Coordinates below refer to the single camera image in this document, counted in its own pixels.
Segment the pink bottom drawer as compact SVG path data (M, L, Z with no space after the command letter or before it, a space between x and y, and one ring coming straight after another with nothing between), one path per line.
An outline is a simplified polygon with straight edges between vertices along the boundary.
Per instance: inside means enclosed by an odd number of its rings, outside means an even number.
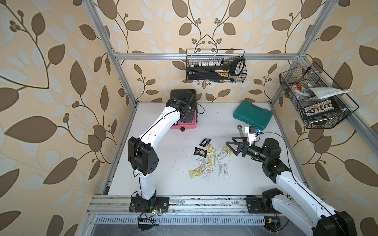
M187 129L197 128L197 115L194 114L193 120L190 123L184 123L181 121L176 122L170 129L180 130L181 132L186 131Z

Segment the black cookie packet top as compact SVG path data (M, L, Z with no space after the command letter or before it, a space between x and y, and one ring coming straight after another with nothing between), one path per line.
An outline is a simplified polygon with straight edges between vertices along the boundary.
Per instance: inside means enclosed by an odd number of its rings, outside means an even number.
M202 140L202 142L199 145L202 146L202 147L206 147L207 145L210 144L210 142L211 142L211 139L205 138L205 139Z

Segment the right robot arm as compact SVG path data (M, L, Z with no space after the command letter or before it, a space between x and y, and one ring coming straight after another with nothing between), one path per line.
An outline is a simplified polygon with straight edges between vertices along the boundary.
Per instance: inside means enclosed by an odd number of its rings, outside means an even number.
M262 204L282 213L307 236L355 236L353 218L346 211L337 211L327 204L293 174L280 160L281 147L277 140L267 138L262 147L234 137L227 147L235 155L249 156L262 163L262 169L280 188L267 190Z

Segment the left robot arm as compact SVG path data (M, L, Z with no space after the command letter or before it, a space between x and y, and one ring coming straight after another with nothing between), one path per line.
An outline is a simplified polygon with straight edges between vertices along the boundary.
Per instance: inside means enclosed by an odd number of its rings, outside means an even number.
M156 121L138 137L127 143L128 161L139 178L137 197L151 200L156 197L152 172L159 163L156 148L170 129L194 129L197 124L197 92L193 89L174 89Z

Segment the black cookie packet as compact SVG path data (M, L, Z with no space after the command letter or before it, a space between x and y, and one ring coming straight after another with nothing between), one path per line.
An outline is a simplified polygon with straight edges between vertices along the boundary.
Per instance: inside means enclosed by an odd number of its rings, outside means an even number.
M205 139L202 140L202 142L199 145L202 146L202 147L206 147L207 145L210 144L210 142L211 142L211 139L205 138Z
M194 155L201 156L206 158L207 157L207 150L195 147Z

